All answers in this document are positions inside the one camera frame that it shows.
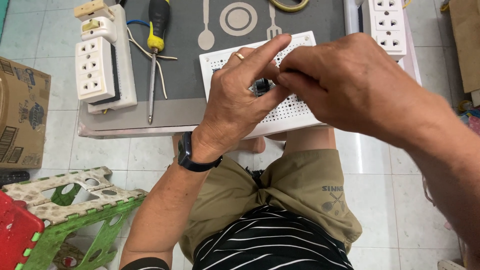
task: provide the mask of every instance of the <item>cardboard box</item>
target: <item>cardboard box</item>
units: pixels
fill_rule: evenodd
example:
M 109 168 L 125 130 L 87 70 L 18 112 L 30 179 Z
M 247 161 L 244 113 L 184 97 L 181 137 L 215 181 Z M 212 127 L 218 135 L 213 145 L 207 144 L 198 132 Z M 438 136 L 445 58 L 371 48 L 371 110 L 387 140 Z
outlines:
M 450 0 L 463 91 L 480 89 L 480 0 Z
M 0 168 L 41 168 L 51 76 L 0 57 Z

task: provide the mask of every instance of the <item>smartwatch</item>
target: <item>smartwatch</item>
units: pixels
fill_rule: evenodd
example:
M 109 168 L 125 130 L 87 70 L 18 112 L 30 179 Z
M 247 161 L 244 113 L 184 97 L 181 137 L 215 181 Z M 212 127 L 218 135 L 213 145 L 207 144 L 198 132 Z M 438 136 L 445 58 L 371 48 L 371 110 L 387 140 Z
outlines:
M 210 163 L 197 163 L 191 160 L 192 157 L 192 133 L 185 132 L 179 141 L 178 161 L 179 165 L 192 172 L 206 172 L 213 167 L 218 167 L 223 156 Z

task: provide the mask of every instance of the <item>khaki shorts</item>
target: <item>khaki shorts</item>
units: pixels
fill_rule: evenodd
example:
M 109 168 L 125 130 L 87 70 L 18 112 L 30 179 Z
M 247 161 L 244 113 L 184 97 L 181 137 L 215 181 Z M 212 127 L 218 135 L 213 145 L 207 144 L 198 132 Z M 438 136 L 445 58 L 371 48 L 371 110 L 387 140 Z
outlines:
M 205 238 L 264 204 L 317 222 L 342 241 L 347 251 L 360 237 L 361 225 L 345 201 L 337 150 L 291 153 L 270 164 L 260 179 L 264 188 L 259 188 L 250 174 L 227 156 L 218 168 L 212 169 L 179 241 L 190 262 L 195 248 Z

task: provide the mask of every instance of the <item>black and white striped shirt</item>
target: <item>black and white striped shirt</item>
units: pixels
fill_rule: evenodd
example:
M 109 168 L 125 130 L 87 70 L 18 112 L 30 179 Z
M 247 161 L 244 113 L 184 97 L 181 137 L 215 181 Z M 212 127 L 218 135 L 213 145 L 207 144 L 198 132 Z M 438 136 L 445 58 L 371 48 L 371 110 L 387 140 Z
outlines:
M 201 242 L 193 270 L 352 270 L 345 246 L 319 225 L 290 211 L 260 206 Z M 164 269 L 157 258 L 131 262 L 122 270 Z

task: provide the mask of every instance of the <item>wedding ring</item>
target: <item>wedding ring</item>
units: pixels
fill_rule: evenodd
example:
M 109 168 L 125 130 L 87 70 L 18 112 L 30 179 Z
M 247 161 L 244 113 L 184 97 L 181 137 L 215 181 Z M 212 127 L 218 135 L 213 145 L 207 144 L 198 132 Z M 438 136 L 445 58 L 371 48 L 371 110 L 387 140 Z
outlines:
M 245 59 L 245 57 L 243 57 L 243 55 L 241 55 L 240 53 L 236 52 L 235 53 L 235 56 L 237 56 L 238 58 L 240 58 L 240 60 L 243 61 L 243 59 Z

